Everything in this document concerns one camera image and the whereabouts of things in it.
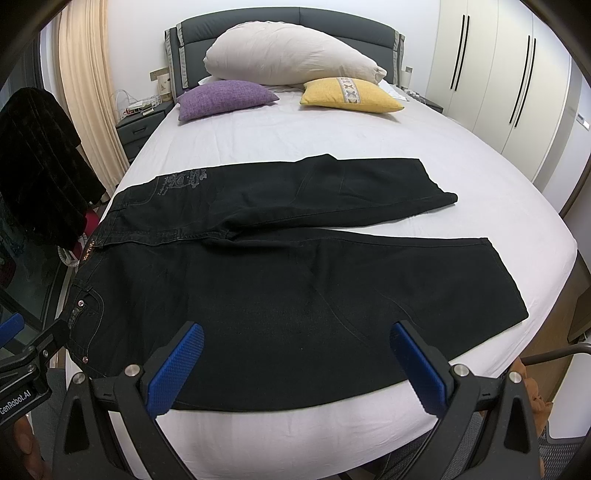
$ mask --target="gray headboard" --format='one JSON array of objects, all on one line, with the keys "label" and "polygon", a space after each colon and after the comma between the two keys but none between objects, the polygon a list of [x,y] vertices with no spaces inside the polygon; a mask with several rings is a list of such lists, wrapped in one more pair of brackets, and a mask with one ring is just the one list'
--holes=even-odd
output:
[{"label": "gray headboard", "polygon": [[319,30],[372,58],[400,83],[404,35],[393,28],[356,15],[303,7],[262,7],[225,10],[189,18],[164,32],[170,79],[176,99],[209,76],[203,59],[207,49],[228,28],[245,22],[285,22]]}]

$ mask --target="drawer handle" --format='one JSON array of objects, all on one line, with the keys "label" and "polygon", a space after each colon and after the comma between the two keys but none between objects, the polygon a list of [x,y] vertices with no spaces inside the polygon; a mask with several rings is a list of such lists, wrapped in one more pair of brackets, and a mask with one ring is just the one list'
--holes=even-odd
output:
[{"label": "drawer handle", "polygon": [[460,77],[462,76],[462,70],[464,68],[464,57],[466,57],[466,46],[468,45],[468,32],[470,31],[470,15],[468,15],[468,21],[466,22],[466,37],[464,37],[464,52],[462,53],[462,61],[460,62],[460,71],[457,73],[456,88],[454,92],[457,92],[457,86],[460,84]]},{"label": "drawer handle", "polygon": [[523,91],[523,83],[525,81],[525,74],[527,73],[527,64],[530,60],[530,44],[531,44],[531,35],[527,36],[527,52],[525,54],[525,66],[523,67],[523,77],[521,77],[521,85],[519,86],[519,93],[517,94],[517,100],[515,101],[515,106],[513,107],[513,113],[511,114],[511,120],[509,120],[509,125],[513,123],[513,118],[515,117],[515,112],[517,111],[517,105],[519,105],[519,98],[521,97],[521,92]]},{"label": "drawer handle", "polygon": [[519,115],[517,116],[517,120],[515,120],[515,128],[517,128],[517,125],[519,124],[519,120],[521,119],[521,114],[523,113],[523,107],[525,106],[525,101],[527,100],[527,94],[530,92],[531,74],[534,73],[535,44],[537,41],[538,41],[538,39],[534,38],[534,51],[531,54],[530,78],[527,80],[527,87],[525,88],[525,95],[523,96],[523,103],[521,104],[521,109],[519,110]]},{"label": "drawer handle", "polygon": [[460,44],[457,47],[457,57],[456,57],[456,68],[453,69],[453,78],[452,78],[452,86],[449,87],[450,90],[453,89],[453,84],[456,82],[456,73],[457,73],[457,64],[460,62],[460,53],[462,52],[462,41],[464,40],[464,25],[466,23],[466,16],[462,16],[462,33],[460,35]]}]

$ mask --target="white wardrobe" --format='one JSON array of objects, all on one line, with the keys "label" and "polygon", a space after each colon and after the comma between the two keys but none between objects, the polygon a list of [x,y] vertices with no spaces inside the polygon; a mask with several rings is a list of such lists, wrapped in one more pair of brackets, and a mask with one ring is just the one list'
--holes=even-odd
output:
[{"label": "white wardrobe", "polygon": [[533,180],[564,112],[570,62],[519,0],[441,0],[426,97]]}]

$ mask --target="jeans pocket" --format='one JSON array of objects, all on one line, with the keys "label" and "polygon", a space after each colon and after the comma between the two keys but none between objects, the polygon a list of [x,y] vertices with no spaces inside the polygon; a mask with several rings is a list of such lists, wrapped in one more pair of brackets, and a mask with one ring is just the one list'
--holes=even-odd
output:
[{"label": "jeans pocket", "polygon": [[67,321],[70,327],[70,341],[82,355],[84,364],[88,363],[88,349],[100,328],[104,312],[103,298],[94,288],[79,291]]}]

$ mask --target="metal screw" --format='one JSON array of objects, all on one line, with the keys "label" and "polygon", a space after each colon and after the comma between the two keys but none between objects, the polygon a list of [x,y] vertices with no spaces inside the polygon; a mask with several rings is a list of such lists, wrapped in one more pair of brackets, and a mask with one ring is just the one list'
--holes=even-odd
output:
[{"label": "metal screw", "polygon": [[458,377],[467,377],[470,373],[470,369],[463,364],[457,364],[453,366],[453,371]]},{"label": "metal screw", "polygon": [[136,364],[131,364],[125,367],[125,375],[128,377],[135,377],[137,374],[139,374],[139,371],[139,365]]},{"label": "metal screw", "polygon": [[76,385],[80,385],[84,380],[86,380],[86,375],[83,374],[82,372],[78,372],[76,375],[74,375],[72,377],[72,381],[76,384]]},{"label": "metal screw", "polygon": [[521,375],[517,372],[510,372],[509,380],[511,380],[513,383],[519,383],[521,382]]}]

